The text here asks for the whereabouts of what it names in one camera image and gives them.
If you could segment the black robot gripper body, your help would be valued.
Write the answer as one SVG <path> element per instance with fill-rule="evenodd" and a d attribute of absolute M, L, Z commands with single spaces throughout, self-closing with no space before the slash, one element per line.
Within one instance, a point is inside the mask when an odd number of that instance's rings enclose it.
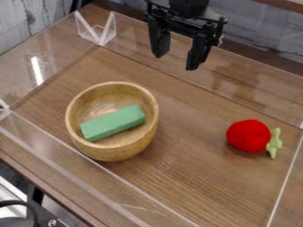
<path fill-rule="evenodd" d="M 212 46 L 221 44 L 227 18 L 211 9 L 209 0 L 145 0 L 145 4 L 147 23 L 156 19 L 169 32 L 187 37 L 203 32 L 212 39 Z"/>

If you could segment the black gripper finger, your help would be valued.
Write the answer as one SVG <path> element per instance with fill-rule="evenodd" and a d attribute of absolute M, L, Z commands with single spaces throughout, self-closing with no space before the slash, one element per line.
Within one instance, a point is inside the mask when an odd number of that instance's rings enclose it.
<path fill-rule="evenodd" d="M 193 36 L 192 48 L 188 51 L 185 70 L 193 71 L 205 62 L 212 47 L 212 39 L 204 33 Z"/>
<path fill-rule="evenodd" d="M 159 59 L 171 48 L 171 32 L 156 19 L 148 21 L 151 52 Z"/>

